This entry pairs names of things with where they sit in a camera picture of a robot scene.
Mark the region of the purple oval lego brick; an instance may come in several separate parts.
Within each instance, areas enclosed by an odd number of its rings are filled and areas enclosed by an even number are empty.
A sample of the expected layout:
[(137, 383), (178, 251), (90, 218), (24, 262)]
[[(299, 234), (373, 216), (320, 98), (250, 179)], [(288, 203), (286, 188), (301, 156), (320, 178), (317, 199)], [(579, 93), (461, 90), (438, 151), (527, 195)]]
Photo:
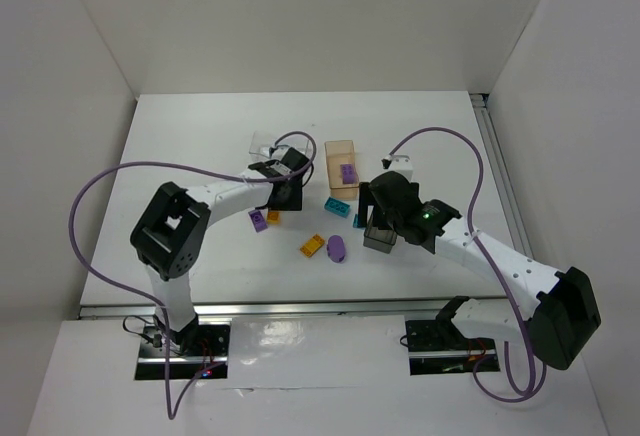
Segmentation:
[(342, 263), (346, 257), (346, 246), (339, 235), (332, 235), (326, 243), (327, 255), (334, 263)]

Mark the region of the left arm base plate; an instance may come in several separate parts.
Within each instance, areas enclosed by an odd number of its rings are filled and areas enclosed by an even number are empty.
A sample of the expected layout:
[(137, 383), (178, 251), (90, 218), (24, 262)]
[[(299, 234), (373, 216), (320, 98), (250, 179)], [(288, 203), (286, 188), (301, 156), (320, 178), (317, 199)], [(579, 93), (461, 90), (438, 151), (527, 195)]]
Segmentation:
[[(164, 336), (153, 325), (145, 324), (133, 333), (140, 338), (134, 373), (137, 381), (164, 379)], [(205, 323), (195, 335), (195, 341), (186, 349), (170, 343), (170, 379), (189, 380), (197, 371), (211, 366), (200, 378), (205, 380), (228, 377), (228, 352), (231, 324), (229, 322)]]

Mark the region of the yellow small lego brick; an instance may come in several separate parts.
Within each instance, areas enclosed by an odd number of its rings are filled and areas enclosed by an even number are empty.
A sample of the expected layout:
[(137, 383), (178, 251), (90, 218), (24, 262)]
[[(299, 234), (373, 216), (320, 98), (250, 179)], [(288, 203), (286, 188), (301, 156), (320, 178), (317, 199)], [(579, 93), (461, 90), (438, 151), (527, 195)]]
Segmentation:
[(279, 224), (280, 223), (280, 213), (278, 211), (269, 210), (267, 212), (266, 221), (268, 224)]

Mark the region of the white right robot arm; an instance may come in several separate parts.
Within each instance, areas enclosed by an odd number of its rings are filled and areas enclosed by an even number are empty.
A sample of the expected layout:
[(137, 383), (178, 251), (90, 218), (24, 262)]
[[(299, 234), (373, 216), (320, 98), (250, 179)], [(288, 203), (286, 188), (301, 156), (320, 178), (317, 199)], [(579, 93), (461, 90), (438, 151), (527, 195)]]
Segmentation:
[(374, 225), (510, 290), (509, 301), (452, 298), (436, 317), (443, 337), (530, 342), (541, 362), (566, 370), (600, 326), (591, 281), (581, 270), (560, 271), (470, 228), (457, 209), (421, 201), (418, 184), (396, 171), (361, 189)]

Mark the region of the yellow long lego brick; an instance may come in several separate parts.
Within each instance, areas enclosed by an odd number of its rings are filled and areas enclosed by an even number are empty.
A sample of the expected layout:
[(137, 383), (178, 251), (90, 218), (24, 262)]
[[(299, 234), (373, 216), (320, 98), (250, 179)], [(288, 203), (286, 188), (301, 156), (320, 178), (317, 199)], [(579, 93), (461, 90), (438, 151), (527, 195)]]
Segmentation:
[(319, 234), (314, 234), (308, 239), (300, 248), (300, 253), (306, 258), (313, 257), (318, 251), (320, 251), (325, 245), (325, 239)]

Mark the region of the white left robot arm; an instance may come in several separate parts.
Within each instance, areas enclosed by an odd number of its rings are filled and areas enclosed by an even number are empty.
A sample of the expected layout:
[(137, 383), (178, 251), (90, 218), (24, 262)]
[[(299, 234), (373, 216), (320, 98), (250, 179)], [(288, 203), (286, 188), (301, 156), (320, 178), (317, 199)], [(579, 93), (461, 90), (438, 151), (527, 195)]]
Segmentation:
[(241, 212), (301, 210), (303, 178), (311, 167), (304, 153), (284, 147), (231, 179), (190, 188), (167, 182), (157, 189), (130, 243), (149, 274), (152, 295), (162, 302), (154, 320), (182, 351), (194, 344), (199, 327), (189, 272), (208, 229)]

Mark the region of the smoky grey transparent container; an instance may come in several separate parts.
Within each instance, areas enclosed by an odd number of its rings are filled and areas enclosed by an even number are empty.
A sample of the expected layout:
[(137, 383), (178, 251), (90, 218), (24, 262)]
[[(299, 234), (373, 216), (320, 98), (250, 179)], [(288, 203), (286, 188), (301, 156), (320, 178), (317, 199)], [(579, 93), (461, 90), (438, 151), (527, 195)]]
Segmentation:
[(390, 254), (397, 241), (397, 234), (391, 229), (380, 229), (370, 216), (364, 231), (363, 246), (384, 254)]

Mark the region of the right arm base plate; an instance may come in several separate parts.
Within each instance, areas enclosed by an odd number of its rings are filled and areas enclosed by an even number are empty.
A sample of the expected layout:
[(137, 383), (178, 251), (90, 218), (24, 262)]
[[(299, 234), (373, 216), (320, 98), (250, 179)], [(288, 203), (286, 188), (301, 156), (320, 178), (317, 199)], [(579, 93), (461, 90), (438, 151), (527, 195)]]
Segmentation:
[(499, 372), (496, 344), (491, 339), (467, 339), (454, 335), (435, 319), (407, 320), (399, 338), (408, 351), (411, 376)]

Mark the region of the teal long lego brick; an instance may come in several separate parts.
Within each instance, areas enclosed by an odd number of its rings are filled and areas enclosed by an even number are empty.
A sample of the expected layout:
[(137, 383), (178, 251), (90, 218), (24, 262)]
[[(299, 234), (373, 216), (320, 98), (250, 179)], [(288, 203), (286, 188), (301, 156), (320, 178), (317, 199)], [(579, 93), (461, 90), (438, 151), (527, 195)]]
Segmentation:
[(324, 209), (331, 214), (346, 218), (350, 213), (351, 207), (341, 200), (329, 197), (324, 204)]

